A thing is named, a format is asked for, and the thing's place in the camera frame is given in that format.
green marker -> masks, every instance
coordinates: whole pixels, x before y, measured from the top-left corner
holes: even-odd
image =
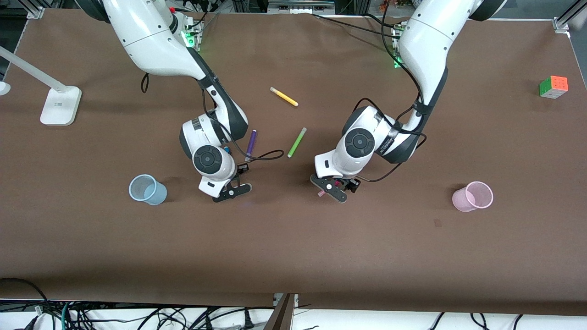
[[[302,140],[303,135],[306,134],[306,128],[304,127],[301,132],[299,132],[298,138],[295,139],[293,146],[289,149],[288,158],[291,158],[294,155],[295,150],[298,148],[299,142]]]

blue plastic cup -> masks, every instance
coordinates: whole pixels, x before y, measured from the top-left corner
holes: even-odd
[[[141,174],[129,185],[129,194],[136,201],[159,205],[167,197],[167,188],[148,174]]]

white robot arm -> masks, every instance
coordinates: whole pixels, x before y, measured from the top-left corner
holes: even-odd
[[[200,190],[218,197],[237,172],[234,159],[220,146],[241,139],[248,121],[194,45],[186,42],[185,36],[194,33],[193,18],[172,12],[164,0],[76,2],[91,17],[112,24],[139,69],[159,76],[192,77],[210,94],[216,108],[185,122],[180,143],[202,175]]]
[[[424,0],[399,40],[404,66],[419,89],[409,120],[406,124],[396,122],[373,106],[356,109],[345,123],[336,149],[315,156],[316,174],[311,181],[344,203],[346,194],[336,188],[332,178],[342,179],[339,183],[353,180],[373,153],[392,164],[407,161],[446,82],[450,46],[468,18],[483,21],[504,4],[504,0]]]

floor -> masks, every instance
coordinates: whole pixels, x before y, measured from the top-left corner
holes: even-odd
[[[11,4],[7,9],[2,9],[2,6],[0,6],[0,46],[14,51],[26,19],[23,15],[19,17],[14,14],[14,7],[18,7],[18,1],[9,0],[9,2]],[[555,16],[561,15],[573,2],[575,0],[508,0],[502,10],[494,15],[494,18],[552,19]],[[369,12],[374,15],[381,15],[379,4],[380,0],[372,1]],[[72,0],[65,0],[63,2],[64,8],[72,8],[73,6],[74,3]],[[404,6],[394,8],[389,14],[391,16],[406,16],[411,15],[413,10],[411,6]],[[583,73],[583,81],[585,81],[585,78],[587,78],[587,26],[581,29],[571,30],[571,43],[573,44],[579,67]],[[7,65],[8,61],[0,58],[0,80],[4,78]]]

yellow marker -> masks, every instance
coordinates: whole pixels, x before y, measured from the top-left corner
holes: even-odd
[[[274,92],[275,94],[277,94],[277,96],[281,97],[282,99],[286,100],[287,102],[289,102],[292,106],[298,106],[298,102],[294,101],[291,99],[291,97],[287,96],[286,94],[283,94],[282,92],[276,90],[275,88],[271,87],[271,91]]]

